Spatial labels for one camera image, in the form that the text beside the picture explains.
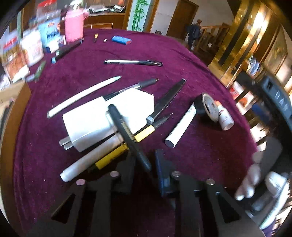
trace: pink container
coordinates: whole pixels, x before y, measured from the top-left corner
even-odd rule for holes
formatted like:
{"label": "pink container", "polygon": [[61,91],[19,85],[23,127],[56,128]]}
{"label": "pink container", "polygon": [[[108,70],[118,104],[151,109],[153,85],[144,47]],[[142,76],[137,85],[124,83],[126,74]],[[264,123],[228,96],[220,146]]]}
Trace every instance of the pink container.
{"label": "pink container", "polygon": [[84,20],[88,13],[83,9],[70,10],[65,17],[65,37],[67,42],[73,42],[83,37]]}

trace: silver pen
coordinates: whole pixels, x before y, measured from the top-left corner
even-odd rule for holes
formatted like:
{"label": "silver pen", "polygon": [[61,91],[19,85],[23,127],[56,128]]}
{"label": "silver pen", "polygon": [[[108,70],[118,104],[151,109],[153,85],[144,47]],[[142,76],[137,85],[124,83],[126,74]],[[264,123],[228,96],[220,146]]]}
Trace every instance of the silver pen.
{"label": "silver pen", "polygon": [[163,66],[162,62],[153,61],[153,60],[145,60],[145,61],[138,61],[138,60],[110,60],[107,59],[103,62],[104,64],[139,64],[139,65],[149,65],[149,66]]}

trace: table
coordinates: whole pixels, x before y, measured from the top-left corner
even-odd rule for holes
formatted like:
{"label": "table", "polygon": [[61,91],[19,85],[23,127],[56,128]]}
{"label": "table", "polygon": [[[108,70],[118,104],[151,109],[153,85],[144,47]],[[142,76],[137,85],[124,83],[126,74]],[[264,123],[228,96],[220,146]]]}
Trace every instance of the table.
{"label": "table", "polygon": [[[95,33],[98,40],[94,44]],[[130,45],[112,42],[114,35],[132,39]],[[15,149],[14,192],[22,227],[27,231],[72,182],[65,183],[60,173],[85,153],[74,148],[65,151],[59,140],[67,136],[62,115],[94,98],[106,95],[150,78],[160,78],[144,91],[160,99],[176,82],[185,78],[186,85],[164,111],[173,113],[169,121],[140,144],[153,161],[155,149],[163,149],[165,158],[177,169],[199,180],[213,178],[235,190],[241,183],[256,146],[247,121],[236,108],[228,90],[191,52],[174,39],[150,33],[124,30],[84,30],[84,43],[55,65],[51,55],[45,55],[47,66],[40,80],[30,83],[32,96],[24,113]],[[142,65],[104,65],[105,59],[157,60],[163,67]],[[117,82],[86,96],[51,119],[46,114],[52,107],[88,87],[113,76]],[[164,144],[192,101],[202,92],[219,100],[233,117],[235,124],[222,131],[219,124],[203,123],[195,117],[175,148]],[[114,169],[78,178],[88,181]],[[174,211],[160,198],[144,174],[136,168],[132,195],[123,201],[113,201],[113,236],[173,236]]]}

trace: bottle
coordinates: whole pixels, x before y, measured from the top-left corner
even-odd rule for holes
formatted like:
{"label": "bottle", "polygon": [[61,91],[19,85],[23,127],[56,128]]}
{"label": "bottle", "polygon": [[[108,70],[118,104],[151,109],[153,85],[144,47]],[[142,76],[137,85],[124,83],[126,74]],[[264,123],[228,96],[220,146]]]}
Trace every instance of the bottle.
{"label": "bottle", "polygon": [[226,131],[228,129],[231,129],[234,125],[234,120],[230,116],[229,112],[226,108],[222,106],[222,104],[219,101],[215,101],[215,104],[217,105],[219,109],[219,123],[221,125],[221,128]]}

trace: white tube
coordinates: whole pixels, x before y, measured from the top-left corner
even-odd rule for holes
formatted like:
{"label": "white tube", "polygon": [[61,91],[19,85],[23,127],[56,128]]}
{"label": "white tube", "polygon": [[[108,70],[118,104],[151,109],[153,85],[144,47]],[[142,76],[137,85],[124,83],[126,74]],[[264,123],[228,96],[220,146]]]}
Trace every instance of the white tube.
{"label": "white tube", "polygon": [[169,136],[165,139],[165,144],[170,147],[174,148],[184,132],[186,131],[187,127],[193,120],[194,116],[196,115],[196,108],[194,103],[192,103],[189,110],[185,113],[183,118],[179,121],[176,127],[172,130]]}
{"label": "white tube", "polygon": [[81,174],[84,170],[89,168],[92,164],[112,151],[116,146],[121,144],[121,141],[123,141],[123,138],[119,133],[106,140],[97,148],[93,149],[91,152],[63,170],[63,172],[60,174],[62,180],[65,182],[72,180],[77,175]]}

